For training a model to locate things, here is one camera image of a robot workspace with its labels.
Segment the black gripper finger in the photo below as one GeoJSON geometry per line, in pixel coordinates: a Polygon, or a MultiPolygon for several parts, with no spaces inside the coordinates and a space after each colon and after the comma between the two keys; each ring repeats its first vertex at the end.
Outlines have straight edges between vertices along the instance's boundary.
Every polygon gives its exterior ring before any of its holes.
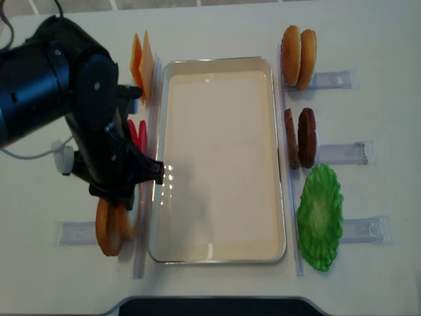
{"type": "Polygon", "coordinates": [[[153,180],[157,184],[163,184],[164,163],[139,154],[136,157],[136,179],[138,183],[153,180]]]}
{"type": "Polygon", "coordinates": [[[134,204],[134,187],[118,192],[100,191],[98,196],[109,202],[114,207],[123,205],[126,210],[131,211],[134,204]]]}

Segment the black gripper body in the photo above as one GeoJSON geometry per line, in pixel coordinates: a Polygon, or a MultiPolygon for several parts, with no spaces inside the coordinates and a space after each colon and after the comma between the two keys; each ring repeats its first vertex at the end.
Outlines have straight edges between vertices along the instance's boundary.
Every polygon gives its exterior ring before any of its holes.
{"type": "Polygon", "coordinates": [[[109,91],[82,88],[74,92],[66,115],[79,151],[72,173],[89,183],[89,193],[101,198],[130,198],[134,191],[128,143],[128,115],[143,95],[141,88],[116,85],[109,91]]]}

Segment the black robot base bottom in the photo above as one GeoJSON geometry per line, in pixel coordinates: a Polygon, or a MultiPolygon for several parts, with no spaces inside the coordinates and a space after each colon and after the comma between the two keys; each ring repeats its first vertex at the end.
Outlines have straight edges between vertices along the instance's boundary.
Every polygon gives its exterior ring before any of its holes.
{"type": "Polygon", "coordinates": [[[309,303],[296,299],[150,298],[134,299],[119,315],[321,315],[309,303]]]}

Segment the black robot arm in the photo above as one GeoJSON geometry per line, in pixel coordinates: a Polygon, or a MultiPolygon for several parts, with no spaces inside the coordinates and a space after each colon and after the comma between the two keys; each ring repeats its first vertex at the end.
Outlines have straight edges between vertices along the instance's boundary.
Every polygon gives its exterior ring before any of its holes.
{"type": "Polygon", "coordinates": [[[1,146],[65,118],[78,149],[64,175],[131,209],[135,186],[164,176],[163,163],[131,138],[130,102],[143,94],[118,83],[118,65],[87,32],[51,16],[21,46],[1,52],[1,146]]]}

